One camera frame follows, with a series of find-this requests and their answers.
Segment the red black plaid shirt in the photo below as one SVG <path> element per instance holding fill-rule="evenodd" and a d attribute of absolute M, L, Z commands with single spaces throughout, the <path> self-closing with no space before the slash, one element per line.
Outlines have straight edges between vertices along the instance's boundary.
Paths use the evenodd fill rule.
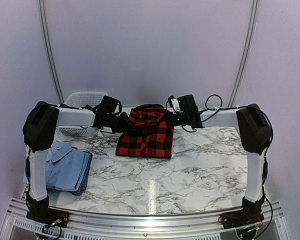
<path fill-rule="evenodd" d="M 131 128 L 118 139 L 115 154 L 123 157 L 172 157 L 174 126 L 160 104 L 144 104 L 131 109 Z"/>

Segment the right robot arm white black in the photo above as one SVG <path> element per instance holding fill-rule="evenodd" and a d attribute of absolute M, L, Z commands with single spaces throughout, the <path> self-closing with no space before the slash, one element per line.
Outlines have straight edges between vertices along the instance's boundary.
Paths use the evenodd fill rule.
<path fill-rule="evenodd" d="M 274 138 L 268 116 L 255 103 L 246 106 L 223 108 L 205 107 L 199 110 L 195 103 L 183 103 L 177 98 L 167 101 L 171 115 L 179 126 L 193 129 L 210 127 L 235 128 L 247 156 L 247 186 L 242 209 L 237 219 L 248 224 L 261 211 L 265 201 L 264 185 L 268 177 L 267 153 Z"/>

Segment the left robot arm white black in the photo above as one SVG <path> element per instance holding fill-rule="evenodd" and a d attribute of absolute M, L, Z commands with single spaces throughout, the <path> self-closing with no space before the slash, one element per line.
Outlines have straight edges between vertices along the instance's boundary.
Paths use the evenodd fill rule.
<path fill-rule="evenodd" d="M 56 128 L 59 126 L 110 128 L 121 133 L 130 127 L 128 115 L 122 111 L 120 101 L 111 98 L 96 107 L 71 107 L 39 101 L 28 114 L 23 125 L 27 147 L 25 175 L 29 181 L 26 204 L 30 213 L 43 223 L 53 219 L 46 188 L 46 158 Z"/>

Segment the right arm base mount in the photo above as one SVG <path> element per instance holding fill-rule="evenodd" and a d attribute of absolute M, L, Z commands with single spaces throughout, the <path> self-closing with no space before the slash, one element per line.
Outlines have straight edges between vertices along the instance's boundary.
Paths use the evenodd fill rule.
<path fill-rule="evenodd" d="M 238 228 L 255 223 L 261 223 L 263 220 L 264 215 L 262 211 L 251 215 L 243 210 L 224 212 L 218 218 L 218 222 L 223 225 L 224 229 Z"/>

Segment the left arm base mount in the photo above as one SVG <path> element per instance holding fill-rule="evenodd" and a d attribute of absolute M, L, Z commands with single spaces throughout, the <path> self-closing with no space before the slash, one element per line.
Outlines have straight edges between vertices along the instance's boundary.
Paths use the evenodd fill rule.
<path fill-rule="evenodd" d="M 43 216 L 39 216 L 36 213 L 28 211 L 26 218 L 45 224 L 48 227 L 58 226 L 61 228 L 66 228 L 68 225 L 70 213 L 68 211 L 48 208 L 47 213 L 44 213 Z"/>

